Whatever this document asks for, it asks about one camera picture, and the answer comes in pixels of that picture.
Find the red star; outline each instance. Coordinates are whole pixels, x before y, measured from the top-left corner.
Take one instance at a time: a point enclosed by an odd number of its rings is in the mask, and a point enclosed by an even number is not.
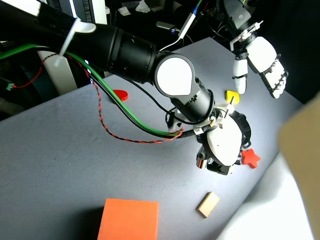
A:
[[[248,164],[253,169],[258,167],[258,161],[260,159],[261,157],[256,155],[253,149],[242,151],[242,164]]]

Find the tabletop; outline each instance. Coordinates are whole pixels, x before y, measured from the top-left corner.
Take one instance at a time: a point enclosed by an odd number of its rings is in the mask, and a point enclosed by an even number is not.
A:
[[[233,53],[211,38],[176,51],[224,103],[235,90]],[[145,123],[166,130],[165,114],[142,92],[115,75],[113,89],[129,93],[127,106]],[[164,107],[172,104],[150,84],[143,87]],[[157,140],[132,125],[103,94],[105,122],[113,133]],[[249,70],[236,110],[251,126],[258,168],[236,166],[231,175],[196,167],[194,137],[138,144],[108,135],[99,122],[96,90],[88,85],[0,122],[0,234],[3,239],[93,240],[106,198],[159,202],[158,240],[215,239],[278,152],[280,126],[302,104],[284,92],[273,99]],[[196,207],[208,192],[220,202],[204,219]]]

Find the zip tie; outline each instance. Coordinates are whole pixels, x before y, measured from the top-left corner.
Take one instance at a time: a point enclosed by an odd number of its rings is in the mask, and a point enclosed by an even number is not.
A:
[[[69,44],[71,43],[75,33],[76,33],[76,28],[78,26],[78,24],[81,23],[81,19],[79,17],[76,17],[75,20],[74,20],[74,23],[72,25],[72,27],[70,28],[70,31],[68,33],[68,35],[66,36],[66,39],[64,40],[64,43],[61,47],[61,50],[58,54],[58,57],[57,59],[55,60],[55,63],[54,63],[54,66],[55,67],[58,67],[61,59],[63,58],[63,55],[65,54]]]

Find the orange box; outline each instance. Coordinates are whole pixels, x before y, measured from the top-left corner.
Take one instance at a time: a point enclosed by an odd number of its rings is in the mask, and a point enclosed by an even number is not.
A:
[[[156,240],[159,203],[107,198],[98,240]]]

